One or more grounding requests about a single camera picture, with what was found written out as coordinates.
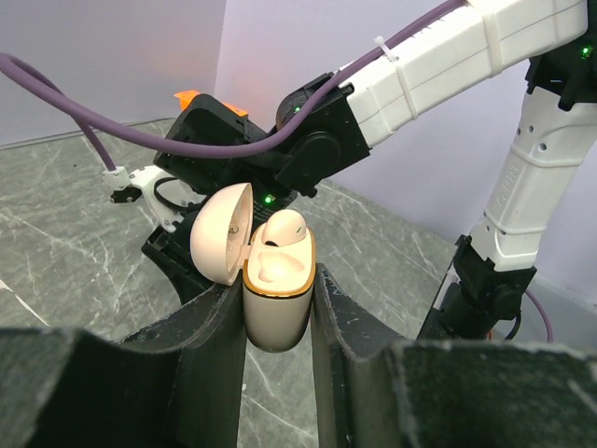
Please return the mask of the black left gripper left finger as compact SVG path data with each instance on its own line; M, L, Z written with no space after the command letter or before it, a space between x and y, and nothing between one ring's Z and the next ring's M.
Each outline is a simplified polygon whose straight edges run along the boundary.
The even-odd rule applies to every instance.
M120 342L82 329L1 331L5 447L233 447L243 286L215 285Z

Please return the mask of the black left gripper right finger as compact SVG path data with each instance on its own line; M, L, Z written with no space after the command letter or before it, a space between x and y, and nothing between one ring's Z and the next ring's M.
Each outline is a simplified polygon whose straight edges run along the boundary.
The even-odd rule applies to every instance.
M324 265L312 295L323 447L592 447L596 356L555 343L412 341Z

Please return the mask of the beige earbud charging case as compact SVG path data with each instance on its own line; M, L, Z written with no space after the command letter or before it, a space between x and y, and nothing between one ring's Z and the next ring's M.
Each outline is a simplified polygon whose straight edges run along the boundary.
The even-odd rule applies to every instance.
M249 183L215 193L190 231L195 268L219 285L243 278L243 320L251 344L281 353L294 348L305 332L316 274L316 242L306 237L293 245L261 242L265 223L252 228L256 207Z

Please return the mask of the beige earbud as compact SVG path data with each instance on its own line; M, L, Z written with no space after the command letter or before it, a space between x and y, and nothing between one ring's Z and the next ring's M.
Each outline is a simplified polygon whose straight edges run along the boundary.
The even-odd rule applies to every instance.
M265 245L288 246L302 241L307 234L304 217L295 210L274 213L265 223L261 242Z

